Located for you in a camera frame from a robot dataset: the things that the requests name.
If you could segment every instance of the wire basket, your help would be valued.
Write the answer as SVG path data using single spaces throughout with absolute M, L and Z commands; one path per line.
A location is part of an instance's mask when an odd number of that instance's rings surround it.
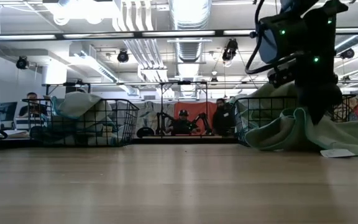
M 128 100 L 102 99 L 79 117 L 63 115 L 50 100 L 23 101 L 27 116 L 16 119 L 16 129 L 29 130 L 44 146 L 121 147 L 134 138 L 139 109 Z
M 330 108 L 326 115 L 335 122 L 349 121 L 351 113 L 350 99 L 355 95 L 343 95 L 340 105 Z M 270 124 L 280 117 L 281 112 L 286 108 L 296 108 L 298 99 L 291 96 L 278 97 L 252 97 L 239 98 L 233 106 L 233 114 L 236 122 L 236 136 L 239 143 L 246 145 L 245 133 L 262 126 Z

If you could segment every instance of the man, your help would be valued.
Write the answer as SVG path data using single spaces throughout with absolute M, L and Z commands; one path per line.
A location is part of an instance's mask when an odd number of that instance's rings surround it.
M 187 110 L 179 111 L 179 119 L 173 120 L 166 130 L 167 133 L 172 132 L 172 135 L 176 134 L 194 134 L 200 132 L 200 128 L 196 124 L 192 124 L 187 117 L 189 113 Z
M 48 115 L 47 107 L 45 105 L 40 105 L 39 100 L 37 100 L 37 98 L 38 96 L 36 93 L 31 92 L 27 94 L 27 99 L 30 100 L 30 102 L 27 103 L 28 104 L 27 106 L 23 106 L 20 109 L 19 112 L 20 118 L 28 117 L 29 111 L 30 111 L 30 116 L 39 117 L 40 114 Z
M 227 136 L 236 125 L 231 107 L 222 98 L 216 100 L 216 106 L 218 107 L 212 120 L 213 132 L 214 134 Z

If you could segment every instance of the green cloth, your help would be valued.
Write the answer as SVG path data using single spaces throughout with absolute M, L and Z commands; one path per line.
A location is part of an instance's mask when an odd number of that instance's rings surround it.
M 278 90 L 285 93 L 284 90 L 293 88 L 292 86 L 293 84 L 282 86 Z M 259 96 L 276 93 L 276 90 L 266 90 L 268 88 L 258 90 Z M 253 113 L 242 113 L 245 121 L 254 120 L 254 116 Z M 300 107 L 286 108 L 276 118 L 272 113 L 259 113 L 256 116 L 273 119 L 271 123 L 259 127 L 244 127 L 253 128 L 245 133 L 247 144 L 261 151 L 318 149 L 324 157 L 358 156 L 358 121 L 335 123 L 330 117 L 324 116 L 319 124 L 313 125 L 308 110 Z

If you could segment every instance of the black cap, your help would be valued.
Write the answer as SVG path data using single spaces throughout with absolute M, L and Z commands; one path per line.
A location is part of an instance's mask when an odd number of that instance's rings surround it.
M 187 112 L 187 110 L 180 110 L 179 116 L 189 116 L 189 112 Z

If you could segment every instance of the white paper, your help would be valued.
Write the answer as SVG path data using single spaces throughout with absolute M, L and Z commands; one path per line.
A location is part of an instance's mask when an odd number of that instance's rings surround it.
M 355 156 L 355 154 L 347 149 L 328 149 L 320 151 L 325 158 L 338 158 Z

